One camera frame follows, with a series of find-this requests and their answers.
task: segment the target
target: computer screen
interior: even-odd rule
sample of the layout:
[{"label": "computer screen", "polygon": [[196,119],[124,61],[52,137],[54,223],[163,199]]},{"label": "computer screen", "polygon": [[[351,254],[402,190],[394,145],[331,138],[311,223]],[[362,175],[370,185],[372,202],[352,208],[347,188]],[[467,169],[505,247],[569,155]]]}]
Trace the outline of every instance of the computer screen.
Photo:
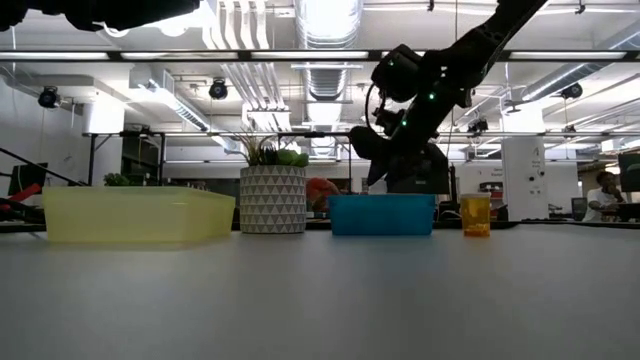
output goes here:
[{"label": "computer screen", "polygon": [[[43,168],[46,168],[49,164],[38,164]],[[13,167],[13,173],[11,174],[11,184],[9,185],[9,196],[13,196],[22,192],[33,184],[38,184],[40,187],[44,186],[44,182],[47,178],[47,172],[43,169],[33,165],[19,165]]]},{"label": "computer screen", "polygon": [[640,154],[621,154],[618,163],[622,192],[640,191]]}]

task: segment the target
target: cable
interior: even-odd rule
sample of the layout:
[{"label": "cable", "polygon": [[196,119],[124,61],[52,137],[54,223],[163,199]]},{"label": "cable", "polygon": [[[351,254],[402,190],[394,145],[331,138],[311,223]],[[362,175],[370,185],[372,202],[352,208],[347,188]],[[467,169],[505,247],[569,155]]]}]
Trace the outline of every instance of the cable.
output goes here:
[{"label": "cable", "polygon": [[20,188],[20,192],[22,192],[22,179],[20,179],[20,169],[22,168],[22,166],[18,165],[18,187]]},{"label": "cable", "polygon": [[40,149],[38,151],[38,160],[42,162],[42,144],[44,143],[44,116],[45,116],[45,108],[42,108],[42,123],[40,125]]},{"label": "cable", "polygon": [[371,130],[373,130],[371,128],[371,122],[369,122],[369,99],[371,98],[371,92],[373,92],[373,88],[375,87],[375,84],[371,84],[371,86],[369,86],[369,91],[367,91],[367,97],[364,100],[364,119],[367,122],[367,127]]},{"label": "cable", "polygon": [[[16,50],[16,27],[12,26],[11,27],[11,37],[13,38],[13,50]],[[11,63],[11,68],[13,69],[13,73],[16,73],[16,63]]]},{"label": "cable", "polygon": [[[456,14],[455,14],[455,29],[453,31],[455,41],[458,41],[458,0],[456,0]],[[449,151],[451,150],[451,137],[453,135],[453,128],[455,126],[456,119],[454,111],[451,110],[451,126],[449,127],[449,140],[447,141],[447,159],[449,159]]]}]

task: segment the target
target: table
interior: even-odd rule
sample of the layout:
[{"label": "table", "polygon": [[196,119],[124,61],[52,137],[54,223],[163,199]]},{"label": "table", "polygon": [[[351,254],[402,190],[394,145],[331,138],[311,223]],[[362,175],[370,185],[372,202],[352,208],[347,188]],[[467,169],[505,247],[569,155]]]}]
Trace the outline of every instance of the table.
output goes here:
[{"label": "table", "polygon": [[0,352],[3,360],[640,359],[638,235],[571,225],[521,225],[487,240],[454,230],[431,239],[234,233],[186,249],[5,235]]}]

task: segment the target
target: man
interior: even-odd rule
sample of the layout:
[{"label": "man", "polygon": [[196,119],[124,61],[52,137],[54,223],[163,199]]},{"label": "man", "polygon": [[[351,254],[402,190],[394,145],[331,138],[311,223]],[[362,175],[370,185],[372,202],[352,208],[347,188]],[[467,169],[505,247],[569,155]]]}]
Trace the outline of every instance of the man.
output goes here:
[{"label": "man", "polygon": [[589,190],[587,194],[588,206],[582,220],[584,222],[600,222],[603,212],[615,211],[618,209],[618,204],[624,203],[620,190],[616,187],[615,175],[603,171],[598,174],[596,181],[601,187]]}]

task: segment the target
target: translucent yellow container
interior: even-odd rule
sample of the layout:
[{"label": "translucent yellow container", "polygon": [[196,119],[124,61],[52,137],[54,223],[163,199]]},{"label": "translucent yellow container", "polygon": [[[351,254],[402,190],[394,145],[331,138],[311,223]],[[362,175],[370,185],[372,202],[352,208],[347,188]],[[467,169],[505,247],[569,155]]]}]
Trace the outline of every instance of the translucent yellow container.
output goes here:
[{"label": "translucent yellow container", "polygon": [[50,187],[49,241],[182,243],[231,233],[233,197],[182,187]]},{"label": "translucent yellow container", "polygon": [[491,235],[491,194],[463,194],[460,196],[460,215],[464,236]]}]

